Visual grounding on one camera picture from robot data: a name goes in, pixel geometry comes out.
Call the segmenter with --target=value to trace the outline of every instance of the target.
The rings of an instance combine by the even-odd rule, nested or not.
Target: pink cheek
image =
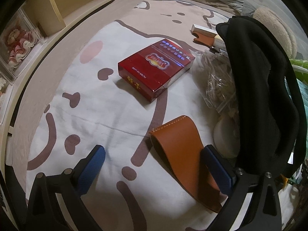
[[[98,53],[102,50],[102,48],[103,48],[103,42],[102,41],[95,41],[95,42],[91,43],[81,53],[81,55],[80,55],[80,62],[82,64],[88,63],[95,56],[98,55]]]

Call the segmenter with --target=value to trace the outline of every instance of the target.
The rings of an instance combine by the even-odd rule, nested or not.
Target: orange object
[[[215,38],[204,36],[199,32],[193,31],[192,34],[196,37],[193,42],[197,44],[202,44],[207,47],[213,47]]]
[[[200,162],[204,148],[194,122],[180,116],[150,132],[153,147],[182,187],[196,200],[218,213],[219,188],[207,166]]]

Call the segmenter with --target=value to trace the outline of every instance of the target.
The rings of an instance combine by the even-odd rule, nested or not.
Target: screw
[[[73,170],[71,168],[67,168],[64,170],[64,174],[66,175],[70,175],[73,172]]]
[[[43,173],[42,172],[40,172],[40,173],[38,173],[37,175],[36,175],[36,178],[42,178],[43,177]]]
[[[266,176],[267,178],[269,178],[269,179],[272,178],[272,174],[271,174],[270,172],[266,172],[266,173],[265,173],[265,176]]]
[[[236,169],[236,172],[237,172],[239,175],[244,174],[243,169],[241,169],[240,167],[238,167],[238,168]]]

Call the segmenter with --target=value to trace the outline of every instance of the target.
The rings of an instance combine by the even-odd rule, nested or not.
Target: clear plastic bag
[[[195,53],[192,77],[209,108],[219,114],[238,117],[238,104],[235,95],[234,78],[227,52],[210,51]]]

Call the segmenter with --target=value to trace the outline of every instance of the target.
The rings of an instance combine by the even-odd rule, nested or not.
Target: black fabric
[[[286,53],[271,32],[250,17],[230,18],[216,30],[227,48],[238,99],[241,148],[237,166],[251,174],[291,177],[305,158],[307,123]]]

